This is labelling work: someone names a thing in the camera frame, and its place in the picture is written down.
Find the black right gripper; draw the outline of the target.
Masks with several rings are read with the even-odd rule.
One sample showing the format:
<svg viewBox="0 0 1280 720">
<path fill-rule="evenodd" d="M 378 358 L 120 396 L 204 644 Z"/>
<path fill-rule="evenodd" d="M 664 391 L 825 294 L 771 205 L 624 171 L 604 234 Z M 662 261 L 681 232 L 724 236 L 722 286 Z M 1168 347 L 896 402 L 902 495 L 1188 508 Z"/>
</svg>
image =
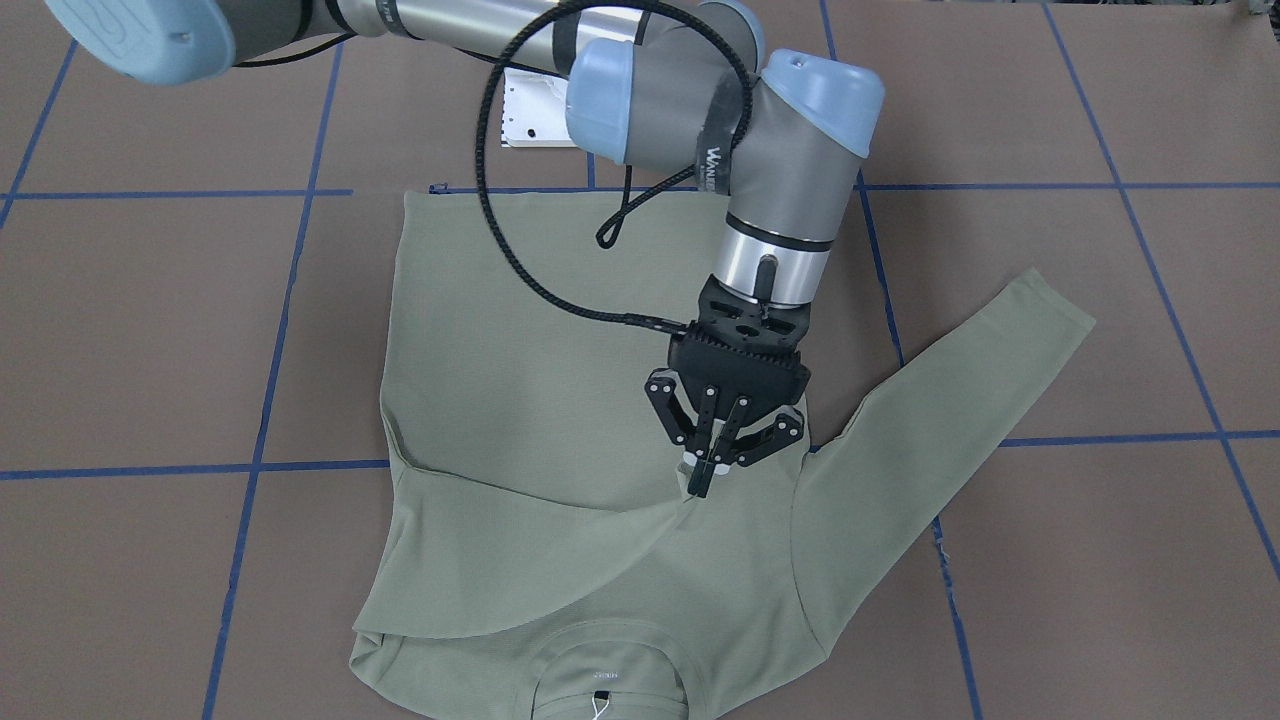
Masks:
<svg viewBox="0 0 1280 720">
<path fill-rule="evenodd" d="M 685 334 L 669 342 L 669 369 L 654 370 L 644 389 L 669 442 L 682 450 L 690 495 L 704 498 L 716 475 L 733 465 L 749 468 L 803 438 L 805 418 L 790 405 L 812 377 L 797 348 L 812 306 L 760 304 L 710 275 L 698 311 Z M 681 404 L 680 380 L 689 407 Z M 730 396 L 728 411 L 719 415 L 721 400 Z M 759 423 L 751 411 L 776 407 L 767 423 L 742 433 Z"/>
</svg>

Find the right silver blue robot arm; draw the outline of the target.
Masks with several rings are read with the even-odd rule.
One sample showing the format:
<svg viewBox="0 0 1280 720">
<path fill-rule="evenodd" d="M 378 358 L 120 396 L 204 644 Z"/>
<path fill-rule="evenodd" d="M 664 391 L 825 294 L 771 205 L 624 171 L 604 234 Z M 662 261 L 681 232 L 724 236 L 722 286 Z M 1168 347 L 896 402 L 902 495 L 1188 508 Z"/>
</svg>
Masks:
<svg viewBox="0 0 1280 720">
<path fill-rule="evenodd" d="M 756 17 L 737 1 L 50 1 L 61 27 L 114 72 L 146 85 L 271 67 L 278 51 L 326 36 L 394 35 L 443 44 L 492 65 L 477 113 L 479 202 L 515 274 L 562 311 L 669 337 L 668 366 L 646 396 L 692 465 L 687 492 L 795 443 L 810 373 L 805 336 L 850 188 L 884 101 L 872 70 L 792 50 L 765 54 Z M 509 67 L 567 83 L 575 146 L 664 179 L 626 199 L 599 228 L 691 181 L 730 206 L 698 318 L 678 323 L 572 304 L 520 263 L 489 199 L 484 135 Z"/>
</svg>

